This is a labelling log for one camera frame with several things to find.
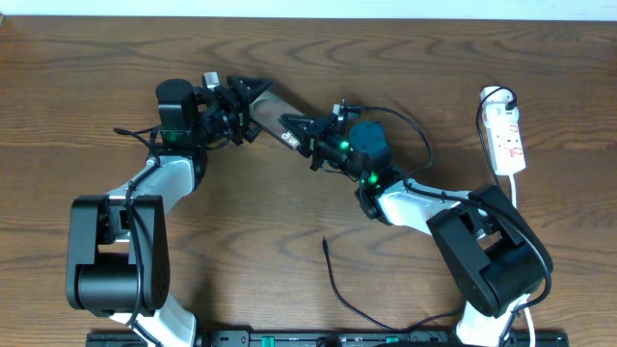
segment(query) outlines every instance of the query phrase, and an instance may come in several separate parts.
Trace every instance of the power strip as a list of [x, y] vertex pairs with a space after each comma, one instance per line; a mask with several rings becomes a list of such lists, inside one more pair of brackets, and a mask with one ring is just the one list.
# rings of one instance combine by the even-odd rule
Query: power strip
[[[497, 88], [485, 88], [480, 94], [480, 100]], [[489, 140], [491, 163], [498, 175], [512, 175], [525, 168], [518, 123], [519, 108], [506, 110], [506, 104], [513, 98], [509, 91], [499, 90], [489, 96], [482, 105], [482, 122]]]

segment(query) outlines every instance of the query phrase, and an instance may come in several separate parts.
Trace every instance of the robotic arm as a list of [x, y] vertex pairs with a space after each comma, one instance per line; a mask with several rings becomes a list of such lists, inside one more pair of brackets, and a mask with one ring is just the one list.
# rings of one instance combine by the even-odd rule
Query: robotic arm
[[[358, 122], [345, 137], [346, 122], [357, 119], [361, 110], [342, 101], [328, 118], [287, 114], [280, 122], [299, 142], [298, 151], [311, 157], [312, 170], [328, 163], [358, 180], [356, 197], [369, 219], [412, 227], [434, 237], [468, 300], [457, 327], [459, 340], [497, 346], [512, 323], [510, 312], [545, 278], [543, 266], [552, 271], [549, 253], [495, 185], [447, 192], [418, 184], [393, 166], [378, 122]], [[500, 213], [492, 216], [485, 209]], [[496, 232], [501, 238], [483, 250], [477, 240]]]
[[[201, 346], [197, 317], [169, 294], [170, 261], [165, 216], [200, 185], [206, 151], [226, 139], [252, 142], [249, 104], [269, 80], [206, 73], [203, 88], [172, 79], [156, 89], [161, 125], [149, 132], [146, 166], [102, 196], [82, 196], [71, 208], [67, 298], [73, 308], [129, 326], [152, 346]], [[200, 112], [198, 106], [207, 108]], [[163, 144], [155, 143], [160, 130]], [[135, 133], [120, 130], [121, 134]], [[129, 254], [108, 254], [99, 245], [130, 242]]]

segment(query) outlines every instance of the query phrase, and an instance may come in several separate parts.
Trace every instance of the wood grain surface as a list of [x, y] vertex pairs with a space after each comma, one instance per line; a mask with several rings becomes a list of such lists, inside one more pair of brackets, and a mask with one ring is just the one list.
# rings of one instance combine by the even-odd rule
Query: wood grain surface
[[[345, 98], [411, 115], [437, 154], [420, 180], [444, 189], [490, 181], [478, 93], [514, 89], [520, 210], [555, 265], [537, 328], [565, 330], [572, 346], [615, 345], [617, 24], [106, 17], [0, 27], [0, 345], [79, 346], [121, 330], [67, 304], [70, 205], [143, 167], [143, 146], [112, 127], [158, 123], [158, 83], [197, 84], [209, 70], [274, 78], [307, 113]], [[426, 160], [400, 120], [365, 117], [385, 125], [402, 167]], [[326, 236], [342, 294], [387, 324], [460, 305], [433, 240], [368, 221], [354, 190], [268, 135], [212, 152], [200, 189], [167, 219], [173, 293], [207, 327], [373, 329], [333, 295]]]

